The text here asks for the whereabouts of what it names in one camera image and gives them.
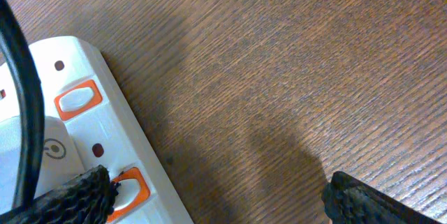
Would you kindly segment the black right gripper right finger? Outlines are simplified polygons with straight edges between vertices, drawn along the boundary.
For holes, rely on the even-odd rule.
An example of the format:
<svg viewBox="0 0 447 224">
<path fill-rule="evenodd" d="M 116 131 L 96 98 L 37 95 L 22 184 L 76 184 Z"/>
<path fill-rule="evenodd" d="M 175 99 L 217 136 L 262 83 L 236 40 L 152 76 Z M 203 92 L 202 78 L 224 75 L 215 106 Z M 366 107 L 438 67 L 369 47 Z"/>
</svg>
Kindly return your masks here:
<svg viewBox="0 0 447 224">
<path fill-rule="evenodd" d="M 325 214 L 333 223 L 439 224 L 341 171 L 335 172 L 325 185 L 321 199 Z"/>
</svg>

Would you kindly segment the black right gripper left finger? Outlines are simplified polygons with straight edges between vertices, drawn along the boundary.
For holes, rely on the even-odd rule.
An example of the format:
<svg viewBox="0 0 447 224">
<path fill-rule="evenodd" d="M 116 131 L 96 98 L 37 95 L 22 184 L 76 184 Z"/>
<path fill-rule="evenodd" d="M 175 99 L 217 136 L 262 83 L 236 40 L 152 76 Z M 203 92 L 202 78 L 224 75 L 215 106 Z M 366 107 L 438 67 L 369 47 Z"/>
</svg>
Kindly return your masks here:
<svg viewBox="0 0 447 224">
<path fill-rule="evenodd" d="M 104 224 L 114 212 L 119 182 L 99 165 L 37 197 L 30 206 L 1 215 L 2 223 Z"/>
</svg>

